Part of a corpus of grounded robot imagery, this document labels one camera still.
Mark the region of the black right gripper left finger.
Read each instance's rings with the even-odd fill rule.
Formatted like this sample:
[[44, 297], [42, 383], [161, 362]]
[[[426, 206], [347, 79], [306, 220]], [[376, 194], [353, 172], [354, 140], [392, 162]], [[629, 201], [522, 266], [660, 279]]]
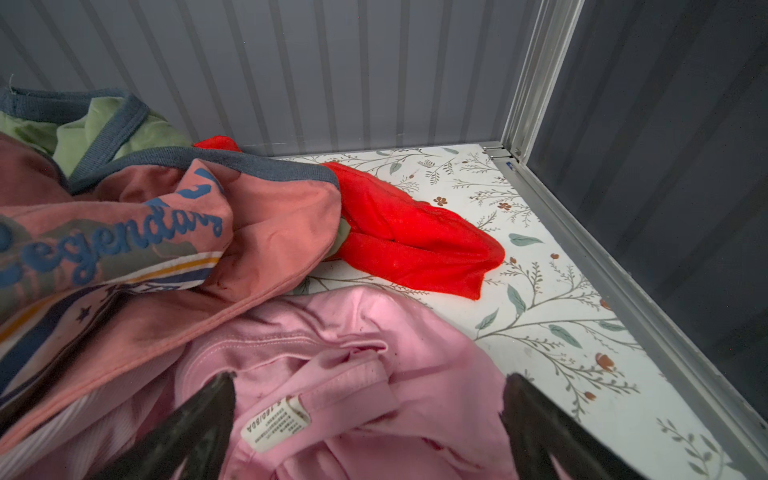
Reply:
[[216, 375], [95, 479], [217, 479], [234, 421], [235, 374]]

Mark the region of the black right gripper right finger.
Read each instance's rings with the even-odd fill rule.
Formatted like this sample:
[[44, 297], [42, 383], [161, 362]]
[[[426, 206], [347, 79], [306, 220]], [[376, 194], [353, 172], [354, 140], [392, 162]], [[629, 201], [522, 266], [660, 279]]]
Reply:
[[520, 479], [641, 479], [524, 376], [506, 377], [500, 419]]

